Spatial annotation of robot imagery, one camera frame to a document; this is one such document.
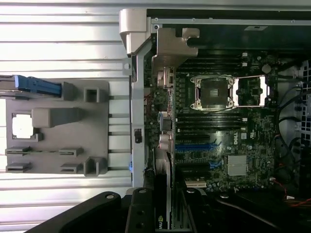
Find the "CPU socket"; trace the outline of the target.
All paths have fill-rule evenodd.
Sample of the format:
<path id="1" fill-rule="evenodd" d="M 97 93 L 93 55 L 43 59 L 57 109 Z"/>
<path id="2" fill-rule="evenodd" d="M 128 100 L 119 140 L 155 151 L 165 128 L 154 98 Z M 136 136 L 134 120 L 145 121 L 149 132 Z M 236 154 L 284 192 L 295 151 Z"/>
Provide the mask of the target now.
<path id="1" fill-rule="evenodd" d="M 190 108 L 203 112 L 220 112 L 234 108 L 233 87 L 238 82 L 230 75 L 199 75 L 194 84 L 194 102 Z"/>

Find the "green RAM stick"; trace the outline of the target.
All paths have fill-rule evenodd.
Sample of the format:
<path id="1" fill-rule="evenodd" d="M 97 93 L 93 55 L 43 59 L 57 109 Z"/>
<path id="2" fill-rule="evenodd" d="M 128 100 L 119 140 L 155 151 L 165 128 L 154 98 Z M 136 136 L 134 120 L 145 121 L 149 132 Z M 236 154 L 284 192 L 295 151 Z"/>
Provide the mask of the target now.
<path id="1" fill-rule="evenodd" d="M 6 150 L 6 155 L 26 155 L 26 154 L 59 154 L 59 151 L 51 151 L 51 150 L 31 150 L 31 151 L 17 151 L 17 150 Z"/>

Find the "silver CPU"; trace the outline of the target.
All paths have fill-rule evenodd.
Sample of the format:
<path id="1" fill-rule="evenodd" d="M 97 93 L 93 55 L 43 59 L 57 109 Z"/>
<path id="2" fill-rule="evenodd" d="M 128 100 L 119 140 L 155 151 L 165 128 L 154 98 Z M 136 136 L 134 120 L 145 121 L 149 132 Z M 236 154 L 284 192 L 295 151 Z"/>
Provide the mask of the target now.
<path id="1" fill-rule="evenodd" d="M 30 115 L 17 114 L 12 119 L 12 134 L 18 139 L 30 139 L 34 134 Z"/>

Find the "blue expansion slot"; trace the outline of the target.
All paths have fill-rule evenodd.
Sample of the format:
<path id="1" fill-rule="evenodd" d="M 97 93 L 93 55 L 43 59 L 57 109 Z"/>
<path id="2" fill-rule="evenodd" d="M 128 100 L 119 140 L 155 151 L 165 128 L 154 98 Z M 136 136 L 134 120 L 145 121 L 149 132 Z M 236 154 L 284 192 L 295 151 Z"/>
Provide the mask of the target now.
<path id="1" fill-rule="evenodd" d="M 178 152 L 186 151 L 209 151 L 216 148 L 214 144 L 186 144 L 186 145 L 176 145 L 175 150 Z"/>

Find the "grey parts rack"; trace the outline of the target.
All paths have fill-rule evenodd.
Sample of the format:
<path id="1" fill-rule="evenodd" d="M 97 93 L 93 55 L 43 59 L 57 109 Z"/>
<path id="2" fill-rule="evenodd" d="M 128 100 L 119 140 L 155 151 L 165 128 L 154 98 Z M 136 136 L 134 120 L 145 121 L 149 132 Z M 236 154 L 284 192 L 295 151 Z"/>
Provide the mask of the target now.
<path id="1" fill-rule="evenodd" d="M 59 154 L 6 155 L 6 171 L 85 176 L 106 173 L 109 83 L 86 79 L 45 81 L 60 83 L 62 96 L 28 100 L 4 98 L 6 150 L 51 150 Z M 17 114 L 31 116 L 34 134 L 30 139 L 13 136 L 12 119 Z"/>

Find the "silver chipset heatsink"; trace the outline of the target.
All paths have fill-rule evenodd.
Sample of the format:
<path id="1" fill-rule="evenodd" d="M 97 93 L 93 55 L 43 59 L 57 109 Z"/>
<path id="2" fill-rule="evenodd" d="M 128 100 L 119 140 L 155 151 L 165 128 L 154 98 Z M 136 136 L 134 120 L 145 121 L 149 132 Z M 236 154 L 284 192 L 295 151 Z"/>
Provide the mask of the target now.
<path id="1" fill-rule="evenodd" d="M 227 158 L 228 176 L 246 176 L 248 160 L 246 155 L 229 155 Z"/>

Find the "green motherboard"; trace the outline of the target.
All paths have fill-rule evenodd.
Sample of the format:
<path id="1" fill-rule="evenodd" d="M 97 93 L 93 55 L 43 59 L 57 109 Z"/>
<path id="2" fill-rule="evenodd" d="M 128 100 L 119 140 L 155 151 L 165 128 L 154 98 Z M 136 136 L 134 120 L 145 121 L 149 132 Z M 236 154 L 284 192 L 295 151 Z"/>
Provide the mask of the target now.
<path id="1" fill-rule="evenodd" d="M 176 69 L 171 88 L 157 85 L 152 76 L 151 57 L 144 60 L 145 134 L 148 151 L 159 147 L 171 157 L 172 184 L 181 173 L 186 186 L 207 192 L 266 189 L 273 183 L 275 139 L 278 137 L 275 115 L 276 74 L 265 75 L 263 65 L 273 57 L 241 54 L 209 54 L 190 58 Z M 237 107 L 220 112 L 203 112 L 190 108 L 194 102 L 194 84 L 190 78 L 199 75 L 245 77 L 265 75 L 270 96 L 265 107 Z M 214 144 L 209 151 L 178 152 L 176 145 Z M 246 155 L 246 176 L 228 176 L 229 155 Z"/>

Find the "open grey PC case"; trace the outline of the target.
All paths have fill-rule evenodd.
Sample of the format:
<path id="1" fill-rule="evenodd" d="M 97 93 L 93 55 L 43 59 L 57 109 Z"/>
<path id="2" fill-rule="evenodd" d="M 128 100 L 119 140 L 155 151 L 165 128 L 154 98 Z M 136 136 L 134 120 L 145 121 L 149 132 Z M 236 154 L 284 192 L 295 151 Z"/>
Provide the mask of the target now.
<path id="1" fill-rule="evenodd" d="M 276 74 L 275 91 L 278 137 L 275 139 L 273 183 L 266 189 L 212 193 L 257 194 L 269 207 L 281 207 L 290 223 L 288 233 L 311 233 L 311 6 L 305 10 L 174 10 L 123 9 L 119 13 L 120 36 L 130 68 L 130 134 L 133 185 L 144 186 L 144 170 L 150 152 L 145 134 L 144 60 L 156 55 L 157 31 L 197 28 L 199 38 L 189 47 L 199 55 L 241 54 L 273 57 L 263 65 L 265 74 Z M 183 202 L 186 186 L 181 173 L 172 184 L 171 229 L 155 233 L 192 233 Z"/>

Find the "metal socket cover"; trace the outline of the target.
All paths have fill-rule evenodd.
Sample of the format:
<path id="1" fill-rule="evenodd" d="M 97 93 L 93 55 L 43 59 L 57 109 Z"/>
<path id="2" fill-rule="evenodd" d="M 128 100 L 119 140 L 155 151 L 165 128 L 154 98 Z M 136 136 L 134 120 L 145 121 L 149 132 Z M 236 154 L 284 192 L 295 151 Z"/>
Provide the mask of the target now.
<path id="1" fill-rule="evenodd" d="M 230 89 L 232 108 L 265 107 L 270 96 L 265 75 L 235 77 Z"/>

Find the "hard disk with blue carrier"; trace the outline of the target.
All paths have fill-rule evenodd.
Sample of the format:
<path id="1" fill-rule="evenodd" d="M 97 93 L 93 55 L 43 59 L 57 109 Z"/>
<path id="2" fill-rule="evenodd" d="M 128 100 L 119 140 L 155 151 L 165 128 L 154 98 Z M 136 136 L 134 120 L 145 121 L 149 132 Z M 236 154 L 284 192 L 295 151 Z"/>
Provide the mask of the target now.
<path id="1" fill-rule="evenodd" d="M 28 100 L 33 98 L 60 98 L 62 85 L 35 77 L 0 75 L 0 98 Z"/>

